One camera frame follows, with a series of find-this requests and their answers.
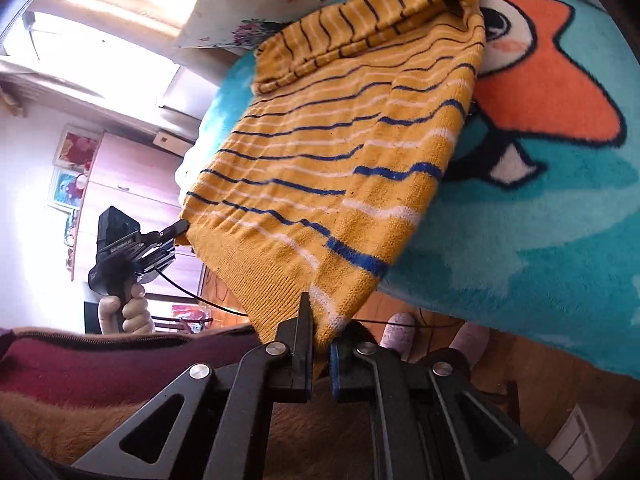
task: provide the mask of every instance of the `white wall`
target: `white wall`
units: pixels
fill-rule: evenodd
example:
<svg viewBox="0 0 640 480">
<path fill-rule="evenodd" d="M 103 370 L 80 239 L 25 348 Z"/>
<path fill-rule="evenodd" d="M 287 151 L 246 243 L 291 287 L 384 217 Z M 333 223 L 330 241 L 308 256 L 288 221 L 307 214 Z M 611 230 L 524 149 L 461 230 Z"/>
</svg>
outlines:
<svg viewBox="0 0 640 480">
<path fill-rule="evenodd" d="M 71 282 L 63 243 L 66 214 L 47 205 L 63 127 L 101 127 L 37 104 L 26 118 L 0 110 L 0 327 L 84 332 L 82 283 Z"/>
</svg>

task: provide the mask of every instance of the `foot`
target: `foot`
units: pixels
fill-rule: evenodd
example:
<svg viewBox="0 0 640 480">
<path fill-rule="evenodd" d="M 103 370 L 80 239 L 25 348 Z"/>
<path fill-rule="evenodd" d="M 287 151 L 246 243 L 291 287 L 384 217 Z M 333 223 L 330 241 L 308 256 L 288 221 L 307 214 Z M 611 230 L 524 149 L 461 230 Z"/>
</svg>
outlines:
<svg viewBox="0 0 640 480">
<path fill-rule="evenodd" d="M 411 347 L 414 345 L 415 317 L 410 312 L 399 312 L 398 314 L 393 314 L 388 322 L 397 324 L 388 324 L 385 327 L 380 346 L 395 350 L 402 361 L 407 361 Z"/>
<path fill-rule="evenodd" d="M 482 357 L 488 343 L 489 329 L 467 321 L 460 327 L 449 348 L 455 348 L 462 352 L 469 362 L 469 366 L 473 368 Z"/>
</svg>

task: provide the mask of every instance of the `yellow striped sweater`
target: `yellow striped sweater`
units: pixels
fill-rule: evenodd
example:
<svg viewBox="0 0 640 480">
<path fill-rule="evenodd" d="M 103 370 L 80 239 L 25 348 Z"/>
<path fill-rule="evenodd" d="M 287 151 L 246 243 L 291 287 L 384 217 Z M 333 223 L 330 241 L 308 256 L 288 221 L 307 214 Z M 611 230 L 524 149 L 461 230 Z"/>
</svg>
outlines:
<svg viewBox="0 0 640 480">
<path fill-rule="evenodd" d="M 308 291 L 323 348 L 376 288 L 436 193 L 483 46 L 479 0 L 348 0 L 257 49 L 255 99 L 182 216 L 263 340 Z"/>
</svg>

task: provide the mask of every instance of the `cartoon character on blanket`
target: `cartoon character on blanket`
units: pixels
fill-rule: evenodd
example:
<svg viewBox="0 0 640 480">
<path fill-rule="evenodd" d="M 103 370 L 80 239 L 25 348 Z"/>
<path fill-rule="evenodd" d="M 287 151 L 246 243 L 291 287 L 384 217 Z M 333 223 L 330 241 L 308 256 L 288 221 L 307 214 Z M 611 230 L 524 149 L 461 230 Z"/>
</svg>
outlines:
<svg viewBox="0 0 640 480">
<path fill-rule="evenodd" d="M 514 189 L 548 169 L 518 138 L 621 146 L 625 124 L 602 86 L 559 46 L 574 18 L 557 0 L 481 0 L 487 45 L 471 121 L 487 131 L 452 160 L 445 180 L 477 178 Z"/>
</svg>

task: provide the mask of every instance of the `pink cabinet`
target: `pink cabinet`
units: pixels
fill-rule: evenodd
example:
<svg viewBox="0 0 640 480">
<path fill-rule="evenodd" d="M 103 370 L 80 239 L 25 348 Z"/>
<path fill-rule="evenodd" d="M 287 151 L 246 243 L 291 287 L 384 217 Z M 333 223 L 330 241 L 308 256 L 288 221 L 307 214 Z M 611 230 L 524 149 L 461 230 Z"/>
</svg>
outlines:
<svg viewBox="0 0 640 480">
<path fill-rule="evenodd" d="M 74 252 L 72 280 L 86 280 L 95 264 L 98 217 L 109 206 L 140 222 L 142 232 L 161 230 L 178 219 L 179 188 L 174 180 L 178 156 L 105 133 L 84 192 Z M 191 248 L 178 247 L 165 274 L 197 293 L 202 263 Z M 186 296 L 162 277 L 147 283 L 154 294 Z"/>
</svg>

